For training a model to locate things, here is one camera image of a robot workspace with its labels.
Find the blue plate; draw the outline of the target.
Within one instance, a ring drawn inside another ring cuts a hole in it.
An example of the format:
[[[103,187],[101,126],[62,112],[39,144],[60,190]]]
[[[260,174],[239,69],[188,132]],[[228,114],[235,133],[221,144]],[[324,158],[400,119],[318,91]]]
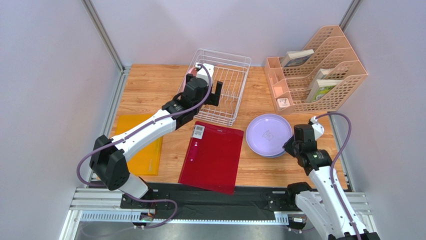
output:
[[[282,152],[280,152],[280,153],[278,153],[278,154],[274,154],[274,155],[264,155],[264,154],[259,154],[259,156],[261,156],[261,157],[263,157],[263,158],[278,158],[278,157],[280,157],[280,156],[284,155],[285,153],[286,153],[286,151],[284,150],[284,151],[282,151]]]

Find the purple plate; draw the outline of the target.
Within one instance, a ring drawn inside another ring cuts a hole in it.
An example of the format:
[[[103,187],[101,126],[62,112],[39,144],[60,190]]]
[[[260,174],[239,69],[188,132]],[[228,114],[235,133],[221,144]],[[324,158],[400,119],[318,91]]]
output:
[[[276,155],[284,151],[283,145],[292,135],[293,129],[285,118],[268,113],[249,123],[245,140],[250,149],[258,155]]]

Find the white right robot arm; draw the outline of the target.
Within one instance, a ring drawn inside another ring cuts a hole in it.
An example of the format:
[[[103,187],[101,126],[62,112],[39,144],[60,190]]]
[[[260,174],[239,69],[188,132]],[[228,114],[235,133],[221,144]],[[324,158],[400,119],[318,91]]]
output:
[[[317,140],[325,132],[319,119],[332,115],[346,120],[348,132],[343,145],[347,145],[352,123],[346,115],[335,111],[313,116],[307,124],[295,125],[293,136],[283,145],[285,152],[297,159],[320,195],[317,199],[307,182],[292,183],[286,188],[284,205],[301,210],[324,240],[378,240],[379,234],[368,231],[339,184],[335,165],[344,146],[334,158],[326,150],[318,149]]]

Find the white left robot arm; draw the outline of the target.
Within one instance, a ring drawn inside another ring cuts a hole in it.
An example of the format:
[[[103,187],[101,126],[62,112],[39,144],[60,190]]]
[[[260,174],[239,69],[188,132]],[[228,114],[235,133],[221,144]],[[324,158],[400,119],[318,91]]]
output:
[[[214,104],[219,102],[212,93],[212,79],[187,74],[184,90],[148,120],[114,138],[99,136],[90,153],[90,168],[108,190],[120,190],[141,199],[149,187],[140,177],[130,173],[128,160],[150,143],[192,121],[210,99]]]

